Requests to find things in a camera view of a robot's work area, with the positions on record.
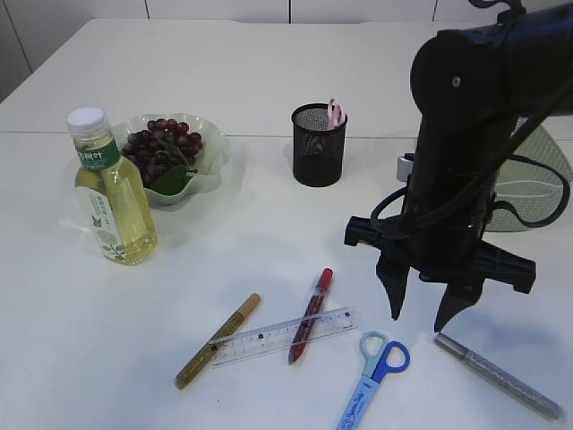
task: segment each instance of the blue scissors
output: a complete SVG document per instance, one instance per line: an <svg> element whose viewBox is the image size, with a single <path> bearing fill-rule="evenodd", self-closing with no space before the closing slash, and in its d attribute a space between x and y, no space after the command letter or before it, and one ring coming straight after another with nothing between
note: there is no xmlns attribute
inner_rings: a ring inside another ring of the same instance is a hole
<svg viewBox="0 0 573 430"><path fill-rule="evenodd" d="M382 341L381 348L375 354L370 354L366 348L366 341L370 338L378 338ZM404 354L405 360L403 365L394 367L388 364L388 356L393 348L398 348ZM363 335L360 340L360 351L366 358L366 365L352 399L348 402L344 415L340 418L337 430L354 430L358 428L384 376L404 372L410 365L410 353L407 348L395 340L388 341L388 338L379 331L368 331Z"/></svg>

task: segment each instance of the bottle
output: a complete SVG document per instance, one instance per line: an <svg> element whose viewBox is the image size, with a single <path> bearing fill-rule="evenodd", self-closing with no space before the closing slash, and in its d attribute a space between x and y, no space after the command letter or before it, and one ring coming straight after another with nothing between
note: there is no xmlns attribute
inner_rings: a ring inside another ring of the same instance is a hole
<svg viewBox="0 0 573 430"><path fill-rule="evenodd" d="M158 242L140 171L120 154L105 112L81 107L66 118L81 167L75 189L103 255L132 265Z"/></svg>

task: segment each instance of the marker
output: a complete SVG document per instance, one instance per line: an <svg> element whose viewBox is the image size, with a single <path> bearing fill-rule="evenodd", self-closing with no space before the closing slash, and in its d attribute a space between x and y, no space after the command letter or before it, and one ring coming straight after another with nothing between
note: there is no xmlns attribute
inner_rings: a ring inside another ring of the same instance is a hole
<svg viewBox="0 0 573 430"><path fill-rule="evenodd" d="M319 283L314 289L314 294L312 294L311 301L306 307L304 316L315 315L321 311L322 302L324 301L324 297L329 290L332 275L332 269L325 269L322 271L321 278L319 279ZM301 322L301 325L298 326L298 330L296 331L292 346L288 351L288 364L292 365L303 354L306 341L311 335L311 330L315 321L316 319L312 318L308 321Z"/></svg>
<svg viewBox="0 0 573 430"><path fill-rule="evenodd" d="M260 302L261 296L257 293L252 293L209 340L224 338L233 334ZM217 348L210 345L209 340L175 377L175 387L179 390L185 388L215 355Z"/></svg>
<svg viewBox="0 0 573 430"><path fill-rule="evenodd" d="M441 333L438 333L434 342L440 348L448 351L452 356L461 361L465 366L477 372L488 382L510 394L547 419L556 420L563 417L563 410L558 404L547 399L539 391L534 390L529 385L522 383L515 376L500 369L494 363L475 354L471 349L460 345Z"/></svg>

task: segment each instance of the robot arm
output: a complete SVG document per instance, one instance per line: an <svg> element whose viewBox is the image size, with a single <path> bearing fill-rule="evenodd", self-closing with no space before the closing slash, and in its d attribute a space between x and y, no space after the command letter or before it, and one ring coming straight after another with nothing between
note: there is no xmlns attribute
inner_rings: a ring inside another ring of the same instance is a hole
<svg viewBox="0 0 573 430"><path fill-rule="evenodd" d="M535 280L534 262L482 236L501 164L548 115L573 114L573 4L530 14L518 0L511 5L491 27L440 31L419 50L411 87L423 118L407 189L346 228L347 245L381 250L376 271L394 319L410 267L422 281L448 285L435 331L477 303L485 279L523 293ZM512 136L519 116L529 121ZM401 195L402 214L378 219Z"/></svg>

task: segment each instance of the scissors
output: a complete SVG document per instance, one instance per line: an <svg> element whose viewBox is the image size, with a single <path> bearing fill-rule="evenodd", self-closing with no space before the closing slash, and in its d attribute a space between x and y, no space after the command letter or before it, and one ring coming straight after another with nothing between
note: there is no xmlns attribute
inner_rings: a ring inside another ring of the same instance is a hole
<svg viewBox="0 0 573 430"><path fill-rule="evenodd" d="M371 338L378 338L382 341L381 348L375 354L370 354L366 348L366 341ZM394 367L388 364L388 356L393 348L398 348L404 354L403 365ZM407 348L395 340L388 341L388 338L379 331L368 331L363 335L360 340L360 351L366 358L366 365L352 399L348 402L344 415L340 418L337 430L358 428L384 376L404 372L410 365L410 353Z"/></svg>
<svg viewBox="0 0 573 430"><path fill-rule="evenodd" d="M329 118L327 130L334 130L346 121L346 111L344 110L344 106L342 106L342 103L336 99L330 99L329 105L326 109L326 114Z"/></svg>

